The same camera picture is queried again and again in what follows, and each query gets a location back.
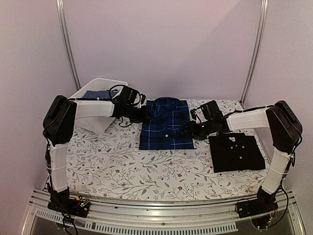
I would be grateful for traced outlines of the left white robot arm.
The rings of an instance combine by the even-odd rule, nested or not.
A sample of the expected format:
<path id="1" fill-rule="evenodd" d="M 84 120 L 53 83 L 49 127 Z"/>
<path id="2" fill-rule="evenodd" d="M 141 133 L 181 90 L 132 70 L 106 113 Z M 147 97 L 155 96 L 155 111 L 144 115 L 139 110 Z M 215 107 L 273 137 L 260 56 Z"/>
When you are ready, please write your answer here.
<path id="1" fill-rule="evenodd" d="M 131 124 L 148 121 L 151 116 L 144 105 L 146 96 L 120 84 L 115 95 L 114 85 L 105 93 L 88 91 L 89 96 L 54 98 L 43 121 L 43 136 L 47 142 L 46 168 L 54 193 L 68 192 L 66 178 L 66 151 L 75 122 L 84 118 L 127 118 Z"/>

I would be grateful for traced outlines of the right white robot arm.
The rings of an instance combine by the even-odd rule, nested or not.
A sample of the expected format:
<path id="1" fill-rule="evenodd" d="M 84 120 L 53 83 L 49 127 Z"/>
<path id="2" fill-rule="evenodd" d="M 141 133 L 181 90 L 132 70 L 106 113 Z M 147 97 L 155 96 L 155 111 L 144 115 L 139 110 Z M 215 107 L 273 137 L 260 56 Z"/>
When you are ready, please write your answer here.
<path id="1" fill-rule="evenodd" d="M 216 101 L 199 107 L 205 121 L 186 122 L 180 133 L 197 140 L 204 140 L 213 133 L 230 133 L 247 129 L 267 129 L 272 145 L 272 157 L 267 175 L 259 189 L 260 196 L 253 202 L 256 213 L 264 213 L 272 205 L 273 196 L 294 165 L 295 151 L 302 143 L 303 126 L 298 117 L 284 100 L 274 104 L 235 110 L 223 114 Z"/>

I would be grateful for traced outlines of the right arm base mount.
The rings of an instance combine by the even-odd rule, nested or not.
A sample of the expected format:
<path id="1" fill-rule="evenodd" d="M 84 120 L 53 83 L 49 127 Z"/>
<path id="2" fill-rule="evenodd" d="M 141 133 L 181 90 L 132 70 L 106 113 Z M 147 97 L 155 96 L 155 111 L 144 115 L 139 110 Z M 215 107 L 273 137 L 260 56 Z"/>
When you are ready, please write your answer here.
<path id="1" fill-rule="evenodd" d="M 266 203 L 262 198 L 240 199 L 235 204 L 235 212 L 239 218 L 249 217 L 254 228 L 267 230 L 277 216 L 276 199 Z"/>

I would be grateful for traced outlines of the blue plaid long sleeve shirt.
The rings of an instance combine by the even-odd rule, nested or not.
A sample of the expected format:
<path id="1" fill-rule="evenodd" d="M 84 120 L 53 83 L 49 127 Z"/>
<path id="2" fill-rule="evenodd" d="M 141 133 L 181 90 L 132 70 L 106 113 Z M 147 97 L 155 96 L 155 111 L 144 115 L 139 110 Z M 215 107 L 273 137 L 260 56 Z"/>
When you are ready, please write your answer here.
<path id="1" fill-rule="evenodd" d="M 147 100 L 146 107 L 151 119 L 142 123 L 140 150 L 194 149 L 193 139 L 180 133 L 190 121 L 186 100 L 161 97 Z"/>

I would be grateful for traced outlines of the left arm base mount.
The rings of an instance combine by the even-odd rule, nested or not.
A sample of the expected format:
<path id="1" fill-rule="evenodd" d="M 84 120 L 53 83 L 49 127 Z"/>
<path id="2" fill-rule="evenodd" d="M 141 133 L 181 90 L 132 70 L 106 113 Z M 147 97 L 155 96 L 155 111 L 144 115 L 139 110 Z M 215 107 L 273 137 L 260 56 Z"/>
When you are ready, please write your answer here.
<path id="1" fill-rule="evenodd" d="M 47 208 L 56 212 L 87 218 L 90 200 L 81 196 L 70 198 L 67 194 L 57 193 L 50 196 Z"/>

